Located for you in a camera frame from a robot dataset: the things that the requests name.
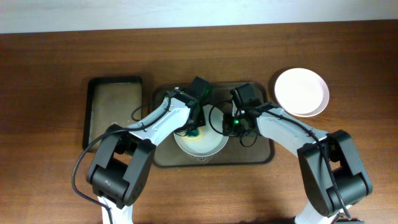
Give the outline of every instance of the dark tray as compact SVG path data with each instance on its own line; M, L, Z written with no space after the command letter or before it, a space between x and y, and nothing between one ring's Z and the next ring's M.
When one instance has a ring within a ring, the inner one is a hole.
M94 105L96 92L100 91L98 87L101 85L110 84L138 84L137 96L134 96L134 102L129 101L129 98L124 94L118 94L115 90L106 92L101 92L102 97L106 97L108 105ZM116 122L118 125L123 127L133 123L130 118L131 112L142 104L142 80L138 76L128 76L128 77L99 77L93 78L88 82L87 88L87 100L86 100L86 114L85 114L85 127L83 131L83 142L82 147L85 149L89 142L97 138L100 134L106 131L106 128L111 125L110 121ZM103 116L102 120L99 122L93 121L93 116L95 115L96 109L101 107L102 113L107 112L107 116ZM93 134L93 128L95 126L103 126L104 128L99 130L100 133L97 135ZM91 148L95 151L99 143Z
M230 98L229 91L247 82L214 83L213 94L210 104ZM253 87L262 102L267 102L267 94L260 84L248 82ZM152 95L152 102L161 101L167 90L172 90L176 86L186 88L188 85L164 85L157 89ZM150 110L155 110L159 105L151 106ZM230 113L231 104L224 103L218 107L224 113ZM245 144L250 144L253 139L246 137ZM170 134L159 144L155 151L154 164L160 168L171 167L196 167L196 166L221 166L221 165L248 165L248 164L267 164L275 155L274 142L271 139L259 136L257 142L252 147L242 147L239 138L230 137L225 147L215 155L208 157L191 156L184 152L175 142L173 134Z

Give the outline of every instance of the white wall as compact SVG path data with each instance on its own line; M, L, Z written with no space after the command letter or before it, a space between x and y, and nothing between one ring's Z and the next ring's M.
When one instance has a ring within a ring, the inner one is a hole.
M0 0L0 33L398 19L398 0Z

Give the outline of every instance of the round plate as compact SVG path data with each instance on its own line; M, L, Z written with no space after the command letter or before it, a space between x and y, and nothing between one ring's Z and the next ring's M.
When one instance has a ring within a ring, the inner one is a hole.
M305 68L293 68L282 73L276 80L275 96L286 112L310 117L326 108L329 89L315 72Z
M228 141L227 136L218 134L209 125L208 118L211 107L213 106L206 105L203 107L206 125L197 129L197 136L179 136L174 133L178 146L190 155L199 157L211 156L220 151ZM218 108L214 108L211 112L211 123L216 130L221 131L223 128L223 115L223 112Z

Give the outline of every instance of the tray rim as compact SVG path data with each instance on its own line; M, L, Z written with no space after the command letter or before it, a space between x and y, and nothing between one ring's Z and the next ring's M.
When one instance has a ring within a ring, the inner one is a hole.
M232 84L232 83L250 83L252 84L254 87L258 88L260 90L260 92L262 93L262 97L263 99L266 99L267 101L269 101L268 99L268 95L266 92L266 89L263 87L263 85L261 85L258 82L255 81L230 81L230 82L214 82L211 83L212 85L224 85L224 84ZM158 92L160 90L164 90L165 88L174 88L176 86L187 86L189 85L189 83L176 83L176 84L166 84L166 85L161 85L158 88L155 89L155 91L152 92L151 96L150 96L150 102L154 102L155 101L155 97L158 94ZM153 106L149 106L147 109L148 114L152 111ZM178 169L178 168L187 168L187 167L214 167L214 166L250 166L250 165L266 165L268 163L270 163L274 157L275 157L275 144L274 141L272 139L268 139L269 141L269 149L270 149L270 154L268 156L267 159L265 159L264 161L259 161L259 162L228 162L228 163L218 163L218 164L188 164L188 165L176 165L176 166L163 166L163 165L159 165L158 163L156 163L155 159L152 161L153 165L155 165L158 168L161 169Z
M83 140L81 143L83 150L86 149L89 144L88 141L90 138L91 112L93 109L95 86L100 84L111 84L111 83L140 83L142 86L142 78L138 75L132 75L132 76L121 76L121 77L96 77L88 81L85 125L83 128Z

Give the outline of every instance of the wood grain surface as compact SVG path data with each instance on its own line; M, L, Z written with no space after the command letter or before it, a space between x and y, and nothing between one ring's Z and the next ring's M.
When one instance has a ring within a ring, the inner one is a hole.
M0 35L0 223L101 223L71 188L88 80L140 74L144 99L163 84L252 80L303 67L330 89L303 122L344 129L374 192L350 209L367 223L398 220L398 21ZM89 194L85 174L78 187ZM239 223L290 218L307 201L298 160L276 144L265 166L158 169L134 204L135 223Z

